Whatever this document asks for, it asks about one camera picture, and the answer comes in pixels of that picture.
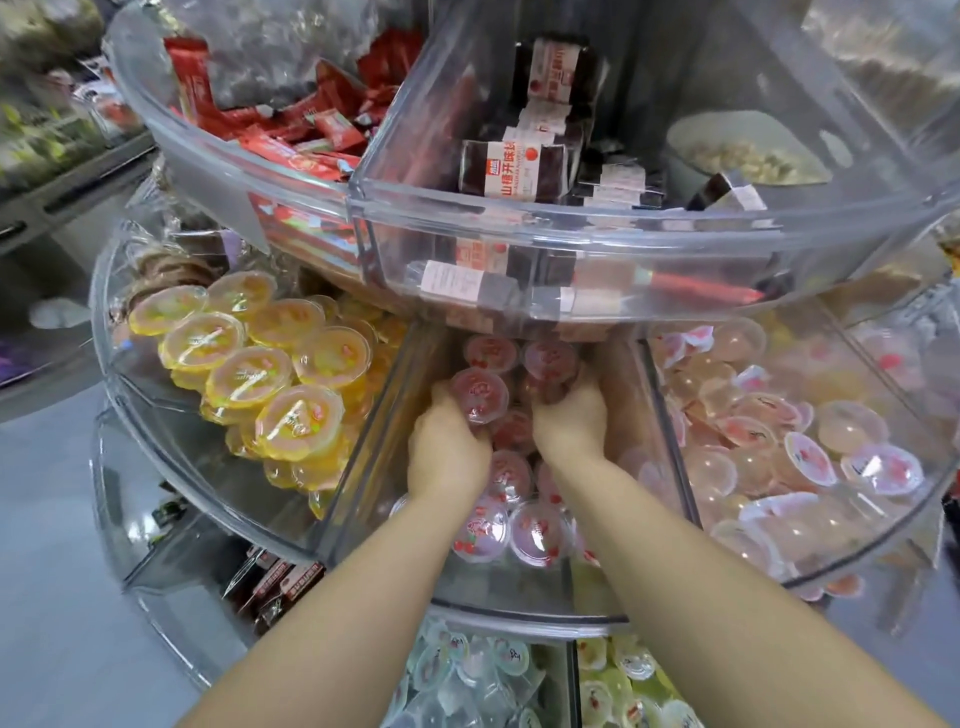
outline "red jelly cup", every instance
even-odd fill
[[[450,381],[450,391],[474,425],[487,425],[502,417],[510,405],[503,379],[482,369],[464,369]]]

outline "store shelf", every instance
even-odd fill
[[[0,202],[0,255],[56,230],[150,171],[156,145],[144,132],[55,180]]]

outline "yellow jelly cup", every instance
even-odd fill
[[[199,285],[176,285],[148,296],[130,312],[130,331],[139,336],[162,336],[191,313],[206,306],[206,289]]]
[[[261,271],[230,273],[206,289],[206,307],[236,316],[241,321],[269,303],[276,293],[276,279]]]
[[[293,362],[284,350],[246,347],[210,374],[204,396],[213,407],[259,409],[289,386],[293,374]]]
[[[351,406],[364,403],[368,397],[371,355],[370,344],[359,331],[328,327],[304,342],[294,357],[294,366],[301,382],[329,387]]]
[[[301,384],[274,397],[256,417],[256,443],[273,460],[327,453],[340,435],[344,401],[326,387]]]
[[[286,352],[324,327],[324,310],[306,299],[282,299],[261,308],[247,319],[247,334],[261,347]]]
[[[210,372],[241,349],[246,338],[243,324],[226,313],[194,313],[163,337],[160,361],[179,372]]]

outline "jelly cup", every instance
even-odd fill
[[[751,566],[780,579],[784,570],[780,553],[773,539],[755,523],[720,521],[710,530],[710,537]]]
[[[324,319],[329,323],[340,318],[340,306],[329,296],[307,296],[306,299],[324,310]]]
[[[518,407],[507,410],[507,414],[492,422],[490,435],[493,449],[513,450],[521,455],[529,455],[537,449],[533,420]]]
[[[865,445],[890,439],[886,421],[857,401],[835,400],[817,408],[817,439],[828,450],[852,455]]]
[[[207,303],[206,289],[199,285],[177,285],[157,291],[138,303],[127,323],[139,336],[162,336]]]
[[[724,417],[713,426],[739,448],[773,448],[777,444],[773,430],[752,417]]]
[[[563,508],[564,497],[560,495],[560,489],[557,488],[557,481],[553,479],[553,471],[550,470],[550,466],[546,464],[545,460],[541,460],[538,463],[535,475],[537,492],[540,494],[540,498],[550,503],[550,505]]]
[[[272,301],[247,318],[247,334],[261,347],[292,352],[297,345],[321,330],[324,310],[305,299]]]
[[[906,496],[924,482],[924,466],[917,456],[889,443],[865,445],[844,455],[840,470],[855,487],[877,496]]]
[[[332,389],[290,387],[256,416],[256,442],[274,460],[320,456],[337,444],[343,418],[344,401]]]
[[[336,390],[350,406],[369,396],[367,370],[371,360],[372,350],[363,334],[347,327],[327,327],[297,350],[294,366],[304,384]]]
[[[792,490],[830,488],[837,473],[826,451],[801,432],[788,432],[770,459],[774,477]]]
[[[254,420],[256,418],[256,411],[251,409],[214,407],[206,399],[203,399],[200,400],[200,416],[215,425],[239,425],[240,423]]]
[[[171,328],[160,342],[167,369],[202,374],[219,367],[246,339],[243,324],[224,313],[194,313]]]
[[[482,369],[464,369],[450,380],[450,391],[468,421],[487,425],[503,417],[510,393],[503,379]]]
[[[613,663],[631,680],[649,680],[657,672],[657,661],[634,634],[614,635]]]
[[[598,671],[607,666],[607,638],[585,637],[577,640],[577,664],[580,669]]]
[[[613,696],[600,680],[580,683],[580,716],[584,728],[600,728],[613,718]]]
[[[514,509],[529,500],[534,490],[534,474],[522,455],[508,449],[493,453],[487,496]]]
[[[523,368],[539,381],[563,384],[577,376],[577,350],[563,341],[531,341],[523,347]]]
[[[470,367],[502,375],[516,366],[520,349],[513,340],[503,336],[477,334],[464,344],[464,359]]]
[[[473,506],[453,542],[453,552],[471,564],[485,564],[499,558],[510,542],[510,521],[506,506],[481,497]]]
[[[532,500],[510,517],[510,548],[524,564],[553,566],[566,552],[564,516],[549,503]]]
[[[236,316],[241,321],[267,305],[276,293],[276,279],[261,271],[230,273],[206,289],[206,307]]]
[[[684,450],[686,476],[694,495],[717,494],[728,496],[736,487],[737,469],[725,454],[705,448]]]
[[[259,410],[290,384],[293,373],[282,349],[246,347],[210,373],[204,397],[212,407]]]
[[[750,361],[767,349],[767,334],[752,319],[730,319],[713,331],[714,356],[721,361]]]

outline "yellow jelly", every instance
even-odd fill
[[[290,384],[294,365],[281,349],[246,347],[210,374],[204,395],[211,406],[260,408]]]
[[[273,299],[276,279],[260,271],[230,273],[213,281],[206,293],[207,308],[246,320]]]
[[[203,310],[206,289],[199,285],[177,285],[148,296],[130,312],[130,330],[140,336],[162,336],[191,313]]]
[[[305,299],[274,301],[247,320],[247,334],[255,344],[287,352],[324,327],[324,310]]]

